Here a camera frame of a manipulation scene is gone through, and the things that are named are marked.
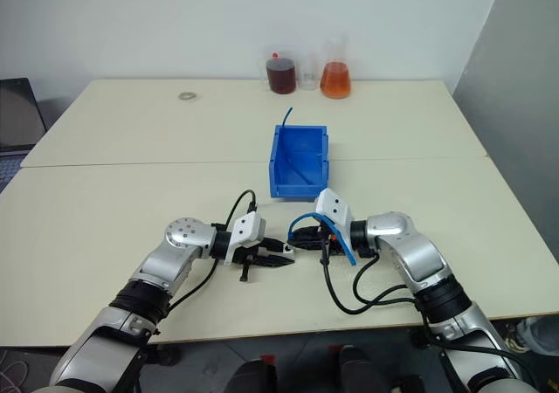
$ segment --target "blue cable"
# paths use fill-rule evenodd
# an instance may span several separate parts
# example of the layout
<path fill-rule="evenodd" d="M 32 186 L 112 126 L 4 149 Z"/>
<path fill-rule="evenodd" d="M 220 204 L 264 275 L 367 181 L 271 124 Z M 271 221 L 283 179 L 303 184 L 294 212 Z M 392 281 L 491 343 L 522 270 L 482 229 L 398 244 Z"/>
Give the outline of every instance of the blue cable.
<path fill-rule="evenodd" d="M 289 116 L 291 111 L 293 111 L 293 107 L 290 107 L 289 109 L 287 109 L 287 114 L 286 114 L 286 116 L 283 117 L 283 122 L 281 122 L 282 127 L 284 127 L 286 125 L 287 117 Z"/>
<path fill-rule="evenodd" d="M 340 231 L 335 228 L 335 224 L 328 217 L 323 216 L 322 214 L 319 214 L 318 212 L 308 212 L 307 214 L 303 214 L 302 216 L 295 218 L 292 221 L 292 223 L 289 225 L 289 230 L 287 231 L 287 239 L 293 238 L 293 227 L 297 223 L 299 223 L 300 220 L 302 220 L 303 218 L 307 218 L 307 217 L 318 218 L 319 220 L 326 223 L 327 226 L 330 228 L 330 230 L 335 234 L 338 242 L 340 242 L 340 245 L 342 246 L 343 251 L 345 252 L 346 256 L 349 259 L 349 263 L 351 265 L 357 265 L 357 260 L 355 260 L 355 255 L 353 254 L 351 249 L 349 249 L 348 245 L 346 245 L 346 242 L 343 240 L 342 234 L 340 233 Z"/>

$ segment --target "black cable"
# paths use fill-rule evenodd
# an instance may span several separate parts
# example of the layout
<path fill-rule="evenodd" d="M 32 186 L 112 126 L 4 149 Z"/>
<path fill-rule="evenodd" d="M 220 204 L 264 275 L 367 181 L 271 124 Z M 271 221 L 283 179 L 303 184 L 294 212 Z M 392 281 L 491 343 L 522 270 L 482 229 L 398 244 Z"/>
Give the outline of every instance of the black cable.
<path fill-rule="evenodd" d="M 254 193 L 253 190 L 245 190 L 243 191 L 243 193 L 241 195 L 238 196 L 237 201 L 235 201 L 235 204 L 233 204 L 233 208 L 231 208 L 231 211 L 229 212 L 229 216 L 227 217 L 227 220 L 225 221 L 225 229 L 227 229 L 227 227 L 229 227 L 229 223 L 231 222 L 231 218 L 233 217 L 233 214 L 235 213 L 235 210 L 238 207 L 238 203 L 241 202 L 241 200 L 243 199 L 243 197 L 246 194 L 251 194 L 252 195 L 252 200 L 249 204 L 249 210 L 256 210 L 256 194 Z M 216 271 L 217 268 L 217 264 L 219 263 L 219 259 L 214 259 L 213 261 L 213 265 L 211 266 L 210 271 L 208 272 L 208 275 L 206 275 L 206 278 L 204 278 L 202 280 L 202 282 L 200 282 L 200 284 L 198 284 L 197 286 L 195 286 L 194 288 L 192 288 L 190 291 L 188 291 L 183 297 L 181 297 L 180 299 L 178 299 L 177 301 L 175 301 L 172 305 L 169 306 L 169 311 L 168 313 L 171 312 L 171 310 L 173 310 L 175 307 L 177 307 L 179 304 L 181 304 L 183 301 L 185 301 L 186 299 L 188 299 L 192 294 L 194 294 L 196 291 L 198 291 L 200 288 L 202 288 L 204 286 L 204 284 L 206 282 L 208 282 L 211 278 L 211 276 L 214 274 L 214 272 Z"/>
<path fill-rule="evenodd" d="M 361 268 L 359 270 L 359 272 L 357 273 L 357 275 L 355 276 L 355 279 L 353 280 L 353 285 L 352 285 L 352 289 L 353 289 L 353 295 L 355 296 L 356 299 L 358 299 L 359 301 L 361 301 L 361 303 L 363 304 L 369 304 L 371 302 L 371 300 L 367 300 L 364 299 L 361 295 L 359 295 L 359 293 L 357 292 L 357 286 L 359 284 L 359 280 L 361 279 L 361 277 L 363 276 L 363 274 L 365 273 L 365 271 L 367 271 L 370 267 L 372 267 L 376 262 L 378 262 L 378 260 L 380 259 L 380 257 L 378 256 L 378 254 L 375 254 L 375 256 L 373 257 L 373 259 L 368 262 L 363 268 Z M 393 293 L 397 290 L 403 290 L 407 288 L 407 285 L 405 284 L 400 284 L 398 286 L 393 286 L 387 290 L 384 290 L 382 293 L 380 293 L 378 296 L 376 296 L 373 300 L 385 297 L 386 295 Z M 396 299 L 390 299 L 390 300 L 379 300 L 376 302 L 376 304 L 378 306 L 386 306 L 389 304 L 397 304 L 397 303 L 415 303 L 414 299 L 410 299 L 407 297 L 399 297 Z"/>
<path fill-rule="evenodd" d="M 334 303 L 344 313 L 346 313 L 346 314 L 361 314 L 361 313 L 369 310 L 373 306 L 380 306 L 382 304 L 381 303 L 382 298 L 384 298 L 386 295 L 388 295 L 388 294 L 390 294 L 390 293 L 392 293 L 396 290 L 401 289 L 402 286 L 393 286 L 391 288 L 388 288 L 388 289 L 384 290 L 382 293 L 378 294 L 373 300 L 367 301 L 365 303 L 365 306 L 357 308 L 357 309 L 351 309 L 351 308 L 345 307 L 342 304 L 342 302 L 340 301 L 340 299 L 338 299 L 338 296 L 335 293 L 334 287 L 332 286 L 332 280 L 330 278 L 330 271 L 328 269 L 328 262 L 329 262 L 329 260 L 328 260 L 328 250 L 326 248 L 326 240 L 324 238 L 322 238 L 321 245 L 322 245 L 322 269 L 324 271 L 324 279 L 326 280 L 326 287 L 328 288 L 328 291 L 330 292 L 330 296 L 332 297 L 332 300 L 334 301 Z M 377 260 L 378 259 L 371 260 L 367 265 L 373 266 Z M 412 299 L 395 299 L 395 300 L 399 300 L 397 302 L 403 302 L 403 301 L 408 301 L 408 300 L 413 302 Z"/>
<path fill-rule="evenodd" d="M 134 380 L 134 393 L 142 393 L 140 385 L 140 375 Z"/>
<path fill-rule="evenodd" d="M 498 355 L 500 357 L 507 358 L 511 361 L 516 362 L 518 365 L 520 365 L 524 369 L 524 371 L 526 371 L 526 373 L 528 374 L 528 377 L 530 378 L 530 384 L 532 384 L 532 386 L 536 390 L 540 391 L 540 386 L 537 382 L 537 379 L 534 376 L 534 371 L 519 356 L 513 354 L 512 352 L 503 351 L 501 349 L 474 347 L 474 346 L 471 346 L 471 345 L 458 345 L 458 344 L 455 344 L 455 343 L 450 343 L 448 341 L 441 341 L 440 339 L 436 338 L 433 335 L 433 333 L 431 331 L 431 328 L 429 327 L 429 323 L 427 322 L 427 317 L 425 316 L 425 314 L 421 313 L 421 317 L 423 319 L 425 336 L 427 337 L 427 341 L 429 341 L 429 343 L 431 345 L 435 345 L 436 347 L 439 347 L 439 348 L 442 348 L 442 349 L 452 349 L 452 350 L 455 350 L 455 351 L 464 351 L 464 352 L 478 352 L 478 353 L 481 353 L 481 354 Z"/>
<path fill-rule="evenodd" d="M 206 282 L 208 282 L 211 278 L 211 276 L 213 275 L 213 273 L 216 271 L 217 268 L 217 263 L 219 262 L 219 259 L 215 259 L 213 261 L 213 265 L 211 266 L 210 271 L 208 272 L 208 275 L 206 275 L 206 278 L 204 278 L 202 280 L 202 282 L 200 284 L 198 284 L 197 286 L 195 286 L 194 288 L 192 288 L 190 291 L 188 291 L 183 297 L 181 297 L 180 299 L 178 299 L 177 301 L 175 301 L 172 305 L 169 306 L 169 313 L 171 312 L 171 310 L 173 310 L 175 307 L 177 307 L 179 304 L 181 304 L 183 301 L 185 301 L 186 299 L 188 299 L 192 294 L 194 294 L 196 291 L 198 291 L 200 288 L 202 288 L 204 286 L 204 284 Z"/>
<path fill-rule="evenodd" d="M 243 191 L 243 193 L 238 196 L 237 201 L 235 201 L 235 204 L 233 204 L 233 208 L 231 208 L 231 212 L 229 213 L 229 216 L 227 217 L 227 220 L 225 221 L 225 229 L 226 230 L 227 230 L 227 227 L 229 227 L 229 223 L 231 222 L 231 218 L 233 217 L 233 214 L 235 213 L 235 210 L 238 207 L 238 203 L 241 202 L 241 199 L 243 199 L 243 197 L 246 194 L 251 194 L 252 195 L 252 201 L 251 201 L 251 204 L 249 205 L 249 210 L 251 209 L 252 206 L 253 206 L 254 210 L 256 210 L 256 194 L 254 193 L 254 191 L 253 190 Z"/>

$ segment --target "erlenmeyer flask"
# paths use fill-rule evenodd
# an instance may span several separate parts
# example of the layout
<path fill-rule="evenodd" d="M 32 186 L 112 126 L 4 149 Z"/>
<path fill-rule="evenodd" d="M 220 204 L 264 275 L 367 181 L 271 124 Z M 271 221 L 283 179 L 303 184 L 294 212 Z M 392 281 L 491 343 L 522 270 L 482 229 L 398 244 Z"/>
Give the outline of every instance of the erlenmeyer flask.
<path fill-rule="evenodd" d="M 328 51 L 321 79 L 322 93 L 331 99 L 347 98 L 351 92 L 351 80 L 345 59 L 345 43 L 330 43 Z"/>

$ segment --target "white table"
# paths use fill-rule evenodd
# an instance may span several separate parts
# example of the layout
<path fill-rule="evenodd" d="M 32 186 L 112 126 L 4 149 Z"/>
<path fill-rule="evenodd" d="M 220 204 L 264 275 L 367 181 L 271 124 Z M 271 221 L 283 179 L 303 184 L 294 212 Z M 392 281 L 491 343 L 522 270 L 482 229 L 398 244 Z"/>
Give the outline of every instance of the white table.
<path fill-rule="evenodd" d="M 169 221 L 224 220 L 245 188 L 257 191 L 266 234 L 285 238 L 288 223 L 313 205 L 270 199 L 266 171 L 267 162 L 23 169 L 0 194 L 0 345 L 74 342 L 160 243 Z M 330 186 L 356 219 L 409 213 L 489 317 L 559 311 L 559 266 L 490 159 L 332 161 L 331 172 Z M 209 266 L 197 261 L 181 293 Z M 354 307 L 357 270 L 344 258 L 332 261 L 336 290 Z M 239 276 L 238 266 L 220 266 L 163 321 L 154 341 L 419 323 L 411 305 L 340 312 L 318 253 L 297 252 L 295 265 L 280 269 L 253 267 L 250 283 Z M 372 296 L 397 283 L 382 258 L 362 290 Z"/>
<path fill-rule="evenodd" d="M 486 155 L 441 81 L 352 86 L 331 100 L 255 80 L 95 80 L 23 165 L 266 162 L 289 107 L 288 123 L 328 126 L 330 160 Z"/>

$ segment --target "laptop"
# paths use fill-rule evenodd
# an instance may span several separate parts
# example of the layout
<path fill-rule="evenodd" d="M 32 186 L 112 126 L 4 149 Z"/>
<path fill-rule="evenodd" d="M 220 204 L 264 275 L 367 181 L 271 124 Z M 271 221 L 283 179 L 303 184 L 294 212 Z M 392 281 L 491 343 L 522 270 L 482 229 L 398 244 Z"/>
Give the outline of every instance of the laptop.
<path fill-rule="evenodd" d="M 45 132 L 29 80 L 0 80 L 0 192 Z"/>

